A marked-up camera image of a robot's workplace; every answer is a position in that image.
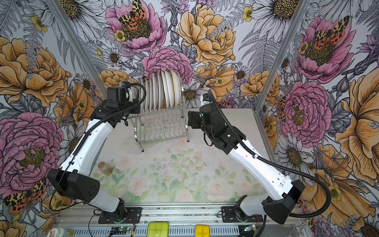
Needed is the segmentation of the chrome wire dish rack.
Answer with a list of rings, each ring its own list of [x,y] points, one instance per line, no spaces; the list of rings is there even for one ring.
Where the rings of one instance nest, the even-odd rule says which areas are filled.
[[[147,144],[179,138],[185,138],[190,142],[184,95],[177,107],[131,114],[128,122],[133,128],[134,139],[141,152],[145,152],[143,146]]]

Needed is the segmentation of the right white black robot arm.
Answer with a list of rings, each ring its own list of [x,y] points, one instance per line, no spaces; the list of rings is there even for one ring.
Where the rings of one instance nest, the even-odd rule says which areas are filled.
[[[198,112],[189,111],[188,125],[203,131],[204,140],[237,160],[266,190],[268,197],[243,195],[235,204],[232,216],[246,222],[251,216],[265,215],[278,224],[284,224],[297,204],[305,186],[293,181],[260,156],[246,136],[235,126],[228,126],[227,118],[212,93],[200,98]]]

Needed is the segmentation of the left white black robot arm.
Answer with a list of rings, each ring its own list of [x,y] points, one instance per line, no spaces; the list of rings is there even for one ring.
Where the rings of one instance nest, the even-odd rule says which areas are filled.
[[[123,82],[107,89],[107,98],[93,111],[74,150],[60,168],[47,174],[55,194],[95,207],[112,222],[127,217],[124,201],[107,193],[90,174],[107,137],[130,114],[140,113],[146,95],[146,88],[139,83]]]

